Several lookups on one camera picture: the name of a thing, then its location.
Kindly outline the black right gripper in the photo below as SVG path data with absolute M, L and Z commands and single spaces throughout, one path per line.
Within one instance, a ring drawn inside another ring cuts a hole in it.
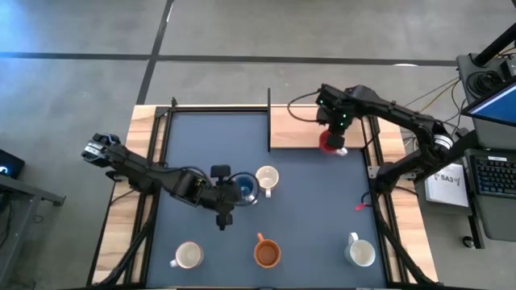
M 330 134 L 327 136 L 327 147 L 341 149 L 344 147 L 345 130 L 352 124 L 352 116 L 342 111 L 329 110 L 319 107 L 317 111 L 317 123 L 327 126 Z

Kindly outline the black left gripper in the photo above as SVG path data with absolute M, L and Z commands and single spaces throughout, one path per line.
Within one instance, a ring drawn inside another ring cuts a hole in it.
M 213 210 L 218 214 L 216 224 L 220 230 L 225 230 L 227 226 L 233 224 L 233 217 L 230 212 L 237 204 L 242 201 L 239 186 L 233 180 L 223 181 L 219 185 L 207 185 L 200 196 L 200 206 L 205 209 Z

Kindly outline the red white patterned mug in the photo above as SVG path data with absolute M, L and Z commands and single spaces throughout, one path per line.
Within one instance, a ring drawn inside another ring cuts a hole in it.
M 319 149 L 329 155 L 345 156 L 348 153 L 348 150 L 346 147 L 341 147 L 340 149 L 334 149 L 327 145 L 327 139 L 330 135 L 331 134 L 328 130 L 323 131 L 319 135 L 319 138 L 318 138 Z

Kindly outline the blue ceramic mug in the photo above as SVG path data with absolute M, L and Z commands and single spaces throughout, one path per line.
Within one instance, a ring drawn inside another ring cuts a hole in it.
M 255 205 L 258 202 L 258 184 L 256 178 L 247 172 L 240 172 L 232 177 L 240 192 L 240 201 L 237 205 Z

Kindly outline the white ceramic mug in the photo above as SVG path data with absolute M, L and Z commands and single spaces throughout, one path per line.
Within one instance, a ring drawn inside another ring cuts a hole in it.
M 183 242 L 176 250 L 174 259 L 169 262 L 170 267 L 192 269 L 199 266 L 204 259 L 203 249 L 195 242 Z

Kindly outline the wooden shelf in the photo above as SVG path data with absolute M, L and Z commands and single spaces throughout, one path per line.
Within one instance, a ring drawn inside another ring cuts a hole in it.
M 302 122 L 293 118 L 286 105 L 271 107 L 271 148 L 318 148 L 319 136 L 327 126 L 314 122 Z M 354 119 L 344 135 L 346 148 L 359 148 L 365 145 L 361 121 Z

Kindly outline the orange faceted mug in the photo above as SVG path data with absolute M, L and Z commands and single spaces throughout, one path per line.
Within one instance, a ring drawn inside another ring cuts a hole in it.
M 258 243 L 254 248 L 254 259 L 262 268 L 273 268 L 281 260 L 281 248 L 272 239 L 265 238 L 262 233 L 257 234 Z

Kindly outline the black upright divider bar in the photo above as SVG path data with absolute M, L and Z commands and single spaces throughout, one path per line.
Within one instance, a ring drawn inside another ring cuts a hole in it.
M 271 151 L 271 88 L 267 88 L 267 152 Z

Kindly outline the pale grey ceramic mug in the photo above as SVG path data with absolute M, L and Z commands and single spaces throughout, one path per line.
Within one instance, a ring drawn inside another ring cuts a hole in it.
M 360 239 L 356 232 L 351 232 L 344 258 L 353 266 L 370 267 L 376 260 L 376 251 L 370 242 Z

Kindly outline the white paper sheet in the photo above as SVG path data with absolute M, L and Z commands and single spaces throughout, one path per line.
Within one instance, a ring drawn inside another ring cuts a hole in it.
M 468 208 L 467 180 L 461 164 L 449 164 L 424 181 L 428 201 Z

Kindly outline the black keyboard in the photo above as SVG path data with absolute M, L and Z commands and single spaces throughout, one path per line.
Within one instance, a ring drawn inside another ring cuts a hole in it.
M 516 199 L 516 155 L 475 154 L 469 161 L 480 195 Z

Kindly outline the laptop and keyboard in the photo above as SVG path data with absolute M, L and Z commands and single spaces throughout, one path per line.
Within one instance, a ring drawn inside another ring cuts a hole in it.
M 466 106 L 505 84 L 516 82 L 516 74 L 507 77 L 502 72 L 501 67 L 506 62 L 505 59 L 492 58 L 485 66 L 477 67 L 472 62 L 475 56 L 470 54 L 456 57 L 460 81 L 467 100 Z M 472 190 L 472 210 L 476 210 L 480 216 L 487 238 L 516 242 L 516 199 L 480 195 L 474 184 L 469 161 L 469 157 L 475 154 L 516 155 L 516 127 L 470 118 L 474 125 L 472 132 L 478 143 L 477 147 L 468 149 L 464 153 L 465 167 Z

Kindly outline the black pole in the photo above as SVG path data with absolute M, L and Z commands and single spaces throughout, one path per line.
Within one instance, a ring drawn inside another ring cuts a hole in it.
M 499 35 L 487 48 L 476 55 L 472 62 L 477 67 L 485 66 L 492 58 L 494 58 L 501 50 L 507 47 L 511 42 L 516 40 L 516 23 L 510 26 L 506 31 Z

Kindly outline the grey side desk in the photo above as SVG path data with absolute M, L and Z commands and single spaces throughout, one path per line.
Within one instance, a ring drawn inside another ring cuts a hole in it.
M 11 276 L 40 202 L 62 206 L 65 198 L 0 175 L 0 288 Z

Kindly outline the black device with screen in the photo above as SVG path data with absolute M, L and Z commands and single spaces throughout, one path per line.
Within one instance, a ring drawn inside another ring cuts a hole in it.
M 23 159 L 0 149 L 0 175 L 18 179 L 24 165 Z

